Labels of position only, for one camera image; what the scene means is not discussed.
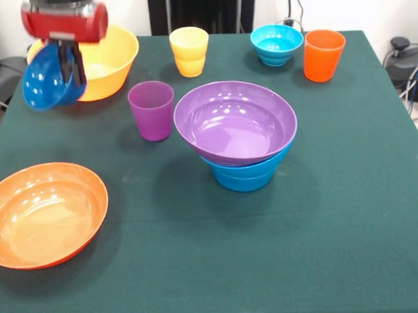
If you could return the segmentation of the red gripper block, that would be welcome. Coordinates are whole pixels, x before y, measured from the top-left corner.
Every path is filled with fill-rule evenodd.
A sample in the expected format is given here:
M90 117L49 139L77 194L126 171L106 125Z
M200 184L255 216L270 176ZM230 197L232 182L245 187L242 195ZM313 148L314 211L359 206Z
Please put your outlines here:
M78 43L98 43L105 37L108 12L104 3L88 1L75 6L59 5L57 8L39 8L24 3L21 7L21 20L30 36L41 40L56 40L58 61L65 83L70 81L73 72L78 86L87 84ZM65 40L75 43L69 46Z

